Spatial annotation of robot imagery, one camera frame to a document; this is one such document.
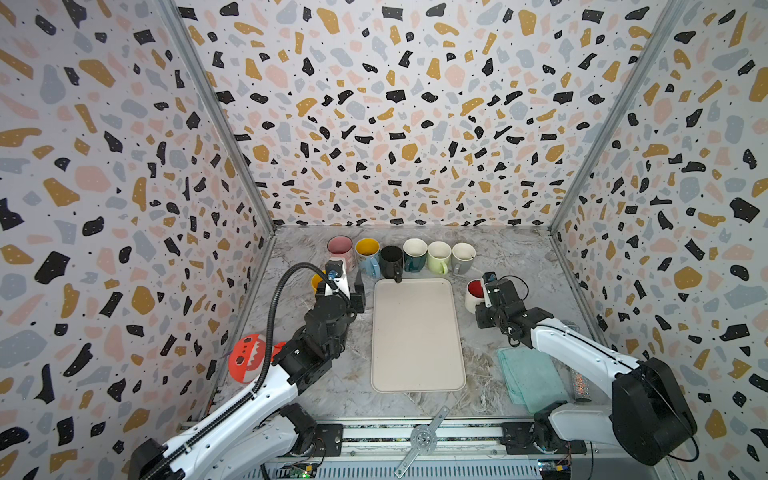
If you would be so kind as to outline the white mug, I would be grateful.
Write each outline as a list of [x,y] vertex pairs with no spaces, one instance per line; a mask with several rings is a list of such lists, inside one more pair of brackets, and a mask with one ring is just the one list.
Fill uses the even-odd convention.
[[465,288],[464,306],[470,314],[475,314],[476,308],[485,304],[483,283],[481,279],[473,279]]

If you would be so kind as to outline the yellow mug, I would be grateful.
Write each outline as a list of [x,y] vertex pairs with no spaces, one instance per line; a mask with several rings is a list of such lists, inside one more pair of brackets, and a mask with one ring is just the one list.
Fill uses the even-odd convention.
[[311,280],[311,287],[315,294],[324,295],[325,289],[326,289],[326,282],[321,275],[315,274]]

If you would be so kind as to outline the blue butterfly mug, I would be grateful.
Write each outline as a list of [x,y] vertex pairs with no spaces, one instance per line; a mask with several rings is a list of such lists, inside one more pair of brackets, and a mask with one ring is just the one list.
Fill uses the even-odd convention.
[[363,238],[355,245],[359,269],[374,280],[382,277],[379,264],[380,249],[379,242],[372,238]]

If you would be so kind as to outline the black mug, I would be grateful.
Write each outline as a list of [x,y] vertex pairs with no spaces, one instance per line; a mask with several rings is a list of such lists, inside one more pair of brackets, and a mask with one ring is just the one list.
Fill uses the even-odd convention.
[[385,246],[380,251],[379,265],[384,279],[401,283],[403,278],[404,253],[394,245]]

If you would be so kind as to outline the pink mug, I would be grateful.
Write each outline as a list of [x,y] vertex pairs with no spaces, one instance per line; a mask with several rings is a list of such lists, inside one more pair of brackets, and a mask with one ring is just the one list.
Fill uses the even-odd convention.
[[327,250],[332,258],[343,259],[345,269],[350,271],[355,268],[356,254],[353,240],[345,235],[338,235],[327,242]]

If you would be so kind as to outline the grey mug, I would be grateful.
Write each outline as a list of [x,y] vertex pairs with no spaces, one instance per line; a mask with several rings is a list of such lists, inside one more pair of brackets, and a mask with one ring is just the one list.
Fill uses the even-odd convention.
[[452,247],[452,273],[465,275],[469,272],[477,252],[473,245],[466,242],[456,243]]

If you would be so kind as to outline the dark green mug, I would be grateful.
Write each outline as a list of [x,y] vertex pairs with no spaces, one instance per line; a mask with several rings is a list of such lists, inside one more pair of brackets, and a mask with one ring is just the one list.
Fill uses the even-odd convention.
[[404,253],[404,271],[418,273],[426,265],[428,244],[420,238],[406,240],[402,247]]

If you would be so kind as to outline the light green mug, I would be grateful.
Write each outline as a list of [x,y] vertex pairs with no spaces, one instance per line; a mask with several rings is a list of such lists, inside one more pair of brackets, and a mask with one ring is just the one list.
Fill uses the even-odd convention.
[[452,248],[444,241],[433,241],[427,249],[427,267],[436,275],[447,275],[451,271]]

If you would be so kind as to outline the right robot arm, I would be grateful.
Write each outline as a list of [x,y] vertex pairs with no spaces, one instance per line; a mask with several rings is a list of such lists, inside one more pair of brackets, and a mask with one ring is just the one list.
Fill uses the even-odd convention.
[[527,308],[509,275],[482,275],[484,301],[476,306],[481,329],[497,328],[512,347],[523,345],[564,363],[608,396],[610,405],[557,401],[534,415],[532,444],[556,453],[570,441],[621,447],[631,458],[654,466],[672,456],[698,427],[667,363],[638,360],[591,340],[550,312]]

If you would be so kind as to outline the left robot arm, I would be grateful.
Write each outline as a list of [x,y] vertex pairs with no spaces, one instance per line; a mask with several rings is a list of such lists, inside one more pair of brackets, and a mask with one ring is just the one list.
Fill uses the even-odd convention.
[[[322,279],[304,325],[275,352],[279,300],[291,276],[308,269]],[[319,268],[291,266],[269,304],[265,358],[258,377],[212,414],[165,443],[149,439],[131,455],[132,479],[230,479],[290,452],[303,454],[316,437],[316,421],[298,398],[330,370],[345,350],[349,326],[365,309],[364,285],[348,281],[343,259]]]

